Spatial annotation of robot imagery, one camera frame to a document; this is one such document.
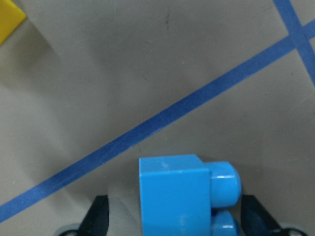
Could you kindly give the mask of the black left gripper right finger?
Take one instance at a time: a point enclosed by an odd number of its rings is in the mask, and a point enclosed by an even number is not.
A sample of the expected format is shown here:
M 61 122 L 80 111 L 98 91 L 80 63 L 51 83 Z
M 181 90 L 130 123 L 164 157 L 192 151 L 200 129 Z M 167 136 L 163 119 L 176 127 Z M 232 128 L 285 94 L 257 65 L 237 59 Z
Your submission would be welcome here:
M 280 236 L 282 228 L 254 195 L 241 198 L 241 227 L 246 236 Z

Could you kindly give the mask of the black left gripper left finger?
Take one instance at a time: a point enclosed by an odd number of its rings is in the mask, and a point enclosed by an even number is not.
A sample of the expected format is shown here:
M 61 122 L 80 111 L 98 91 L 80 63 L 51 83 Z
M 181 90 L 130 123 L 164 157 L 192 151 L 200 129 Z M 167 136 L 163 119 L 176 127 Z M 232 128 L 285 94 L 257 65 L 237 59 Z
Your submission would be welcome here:
M 107 195 L 96 196 L 78 229 L 79 236 L 106 236 L 109 228 Z

